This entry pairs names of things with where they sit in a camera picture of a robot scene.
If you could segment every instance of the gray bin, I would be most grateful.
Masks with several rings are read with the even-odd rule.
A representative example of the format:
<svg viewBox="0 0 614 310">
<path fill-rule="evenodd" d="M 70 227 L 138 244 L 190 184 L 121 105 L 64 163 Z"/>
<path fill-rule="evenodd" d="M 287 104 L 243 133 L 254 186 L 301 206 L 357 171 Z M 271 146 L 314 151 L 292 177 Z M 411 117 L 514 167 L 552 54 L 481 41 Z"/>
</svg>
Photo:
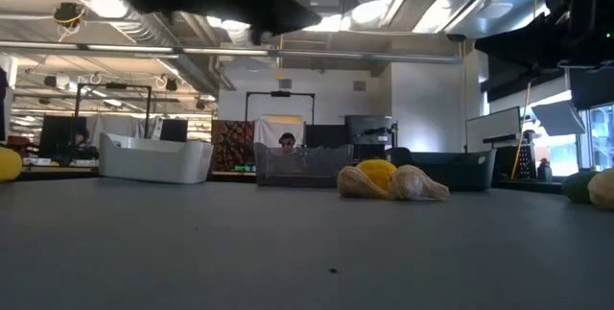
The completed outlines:
<svg viewBox="0 0 614 310">
<path fill-rule="evenodd" d="M 414 153 L 407 148 L 386 151 L 396 167 L 412 165 L 450 191 L 484 191 L 492 186 L 497 150 L 482 153 Z"/>
<path fill-rule="evenodd" d="M 281 148 L 254 143 L 258 185 L 337 187 L 337 175 L 352 165 L 354 147 L 338 149 L 297 148 L 284 154 Z"/>
</svg>

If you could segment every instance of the mesh basket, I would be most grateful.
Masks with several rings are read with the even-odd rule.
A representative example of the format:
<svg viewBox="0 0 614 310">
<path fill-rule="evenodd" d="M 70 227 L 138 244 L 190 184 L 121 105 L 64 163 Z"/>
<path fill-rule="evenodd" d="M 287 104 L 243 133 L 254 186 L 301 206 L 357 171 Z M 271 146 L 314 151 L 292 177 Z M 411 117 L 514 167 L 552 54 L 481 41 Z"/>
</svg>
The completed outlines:
<svg viewBox="0 0 614 310">
<path fill-rule="evenodd" d="M 299 148 L 290 152 L 254 144 L 258 185 L 336 187 L 337 175 L 351 166 L 354 148 Z"/>
</svg>

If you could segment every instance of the white plastic bin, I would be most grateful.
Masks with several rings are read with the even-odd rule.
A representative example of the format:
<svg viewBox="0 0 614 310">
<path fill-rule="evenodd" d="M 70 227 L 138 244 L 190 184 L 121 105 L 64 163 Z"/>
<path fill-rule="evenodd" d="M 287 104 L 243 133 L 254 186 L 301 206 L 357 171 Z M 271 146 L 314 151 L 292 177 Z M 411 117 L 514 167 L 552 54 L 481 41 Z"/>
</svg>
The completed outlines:
<svg viewBox="0 0 614 310">
<path fill-rule="evenodd" d="M 99 173 L 103 177 L 180 184 L 204 182 L 213 146 L 100 134 Z"/>
</svg>

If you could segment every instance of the black monitor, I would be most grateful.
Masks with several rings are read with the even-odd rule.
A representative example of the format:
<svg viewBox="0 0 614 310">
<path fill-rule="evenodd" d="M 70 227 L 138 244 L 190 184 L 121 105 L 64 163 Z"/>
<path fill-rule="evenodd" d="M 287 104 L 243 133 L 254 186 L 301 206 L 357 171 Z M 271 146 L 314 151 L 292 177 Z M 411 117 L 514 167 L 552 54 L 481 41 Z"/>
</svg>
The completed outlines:
<svg viewBox="0 0 614 310">
<path fill-rule="evenodd" d="M 186 142 L 188 140 L 188 121 L 165 119 L 162 122 L 161 141 Z"/>
<path fill-rule="evenodd" d="M 73 129 L 81 134 L 88 134 L 86 118 L 45 115 L 42 121 L 38 157 L 54 158 L 69 153 Z"/>
<path fill-rule="evenodd" d="M 392 118 L 386 116 L 345 116 L 349 141 L 354 145 L 391 145 Z"/>
<path fill-rule="evenodd" d="M 339 148 L 349 139 L 345 125 L 306 125 L 305 143 L 308 148 Z"/>
</svg>

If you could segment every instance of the gray table surface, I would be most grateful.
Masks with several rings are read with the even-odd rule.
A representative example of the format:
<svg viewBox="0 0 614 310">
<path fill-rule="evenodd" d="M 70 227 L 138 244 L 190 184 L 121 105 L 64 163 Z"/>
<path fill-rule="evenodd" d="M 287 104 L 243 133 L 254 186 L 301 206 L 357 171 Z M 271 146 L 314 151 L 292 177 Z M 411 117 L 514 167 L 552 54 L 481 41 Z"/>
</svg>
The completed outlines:
<svg viewBox="0 0 614 310">
<path fill-rule="evenodd" d="M 614 213 L 554 195 L 0 184 L 3 310 L 611 310 L 613 285 Z"/>
</svg>

